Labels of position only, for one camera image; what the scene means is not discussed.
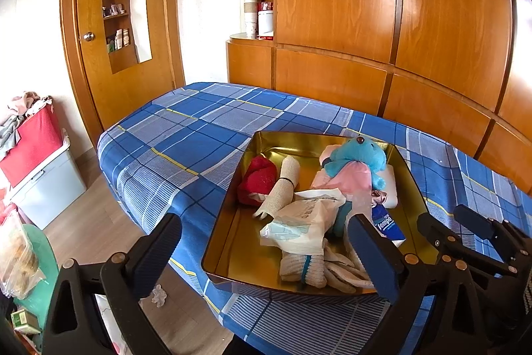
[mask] gold metal tray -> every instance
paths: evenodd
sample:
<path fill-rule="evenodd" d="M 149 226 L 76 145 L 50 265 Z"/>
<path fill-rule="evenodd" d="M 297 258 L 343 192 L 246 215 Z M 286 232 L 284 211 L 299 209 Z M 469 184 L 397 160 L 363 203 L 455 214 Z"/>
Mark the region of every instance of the gold metal tray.
<path fill-rule="evenodd" d="M 325 146 L 341 145 L 347 140 L 347 137 L 311 133 L 255 133 L 235 171 L 201 261 L 203 270 L 215 286 L 236 293 L 262 288 L 305 295 L 346 295 L 329 286 L 318 289 L 297 282 L 281 281 L 281 250 L 260 245 L 259 232 L 271 218 L 262 221 L 252 218 L 256 208 L 238 203 L 236 189 L 251 159 L 262 154 L 275 163 L 278 173 L 287 155 L 296 158 L 301 165 L 296 191 L 308 190 L 316 172 L 320 170 L 318 158 Z M 384 149 L 387 163 L 394 168 L 398 205 L 389 213 L 406 237 L 400 251 L 403 254 L 415 253 L 425 263 L 433 264 L 437 250 L 418 233 L 416 227 L 418 215 L 427 212 L 421 192 L 398 149 L 388 143 L 376 143 Z M 334 251 L 345 254 L 342 239 L 331 237 L 329 241 Z M 360 290 L 360 294 L 373 292 Z"/>

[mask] red storage box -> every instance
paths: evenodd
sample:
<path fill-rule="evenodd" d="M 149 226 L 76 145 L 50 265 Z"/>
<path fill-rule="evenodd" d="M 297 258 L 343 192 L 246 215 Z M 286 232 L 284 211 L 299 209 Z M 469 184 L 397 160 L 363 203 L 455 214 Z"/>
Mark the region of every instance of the red storage box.
<path fill-rule="evenodd" d="M 63 145 L 59 122 L 51 104 L 26 119 L 17 131 L 19 142 L 0 161 L 0 169 L 12 187 Z"/>

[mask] wooden floor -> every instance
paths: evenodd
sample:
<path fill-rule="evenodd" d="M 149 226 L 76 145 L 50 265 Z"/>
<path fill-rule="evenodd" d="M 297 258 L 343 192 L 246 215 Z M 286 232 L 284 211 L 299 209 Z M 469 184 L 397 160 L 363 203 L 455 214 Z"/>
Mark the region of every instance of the wooden floor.
<path fill-rule="evenodd" d="M 44 230 L 58 264 L 74 258 L 80 264 L 106 261 L 126 252 L 143 233 L 121 210 L 99 170 L 96 157 L 79 167 L 86 193 Z M 232 333 L 216 320 L 204 299 L 170 266 L 159 283 L 168 293 L 163 307 L 143 299 L 146 316 L 174 354 L 217 355 Z"/>

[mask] bin handle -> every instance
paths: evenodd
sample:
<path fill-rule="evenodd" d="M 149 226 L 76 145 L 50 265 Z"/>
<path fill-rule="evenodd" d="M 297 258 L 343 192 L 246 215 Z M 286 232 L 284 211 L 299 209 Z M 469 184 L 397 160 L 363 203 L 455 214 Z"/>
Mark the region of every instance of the bin handle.
<path fill-rule="evenodd" d="M 30 182 L 35 183 L 37 180 L 44 175 L 44 169 L 41 170 L 39 173 L 37 173 L 33 178 L 31 178 Z"/>

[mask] green plastic stool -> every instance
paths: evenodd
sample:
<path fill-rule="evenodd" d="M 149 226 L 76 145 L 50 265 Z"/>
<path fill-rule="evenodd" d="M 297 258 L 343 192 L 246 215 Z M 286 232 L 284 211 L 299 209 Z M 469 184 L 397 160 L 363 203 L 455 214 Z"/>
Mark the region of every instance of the green plastic stool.
<path fill-rule="evenodd" d="M 23 225 L 23 227 L 33 245 L 34 253 L 39 259 L 39 268 L 46 279 L 37 283 L 25 299 L 15 298 L 15 304 L 35 314 L 39 319 L 39 326 L 44 329 L 55 282 L 59 275 L 58 263 L 52 246 L 50 246 L 50 242 L 43 231 L 33 225 Z"/>

